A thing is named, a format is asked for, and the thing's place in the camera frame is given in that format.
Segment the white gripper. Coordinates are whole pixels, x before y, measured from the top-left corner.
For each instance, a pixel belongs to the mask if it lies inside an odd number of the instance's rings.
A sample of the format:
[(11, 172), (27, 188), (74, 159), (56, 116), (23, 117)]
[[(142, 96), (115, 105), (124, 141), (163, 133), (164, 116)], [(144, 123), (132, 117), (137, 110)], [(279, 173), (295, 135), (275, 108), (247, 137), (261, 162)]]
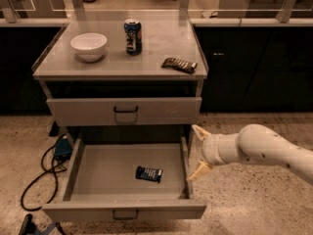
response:
[(201, 153), (207, 163), (199, 161), (196, 169), (188, 177), (189, 181), (197, 181), (207, 175), (212, 170), (211, 165), (238, 163), (242, 159), (237, 134), (211, 134), (196, 124), (193, 124), (192, 128), (197, 137), (203, 141)]

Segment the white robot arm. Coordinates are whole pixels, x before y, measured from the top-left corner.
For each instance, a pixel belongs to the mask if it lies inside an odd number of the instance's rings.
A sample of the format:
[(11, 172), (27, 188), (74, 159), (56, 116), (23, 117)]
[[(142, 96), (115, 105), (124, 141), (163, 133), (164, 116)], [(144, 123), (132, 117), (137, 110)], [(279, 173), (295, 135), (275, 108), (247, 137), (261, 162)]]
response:
[(196, 181), (218, 165), (279, 165), (313, 184), (313, 152), (298, 147), (272, 129), (249, 124), (234, 134), (212, 134), (192, 125), (202, 141), (202, 161), (188, 177)]

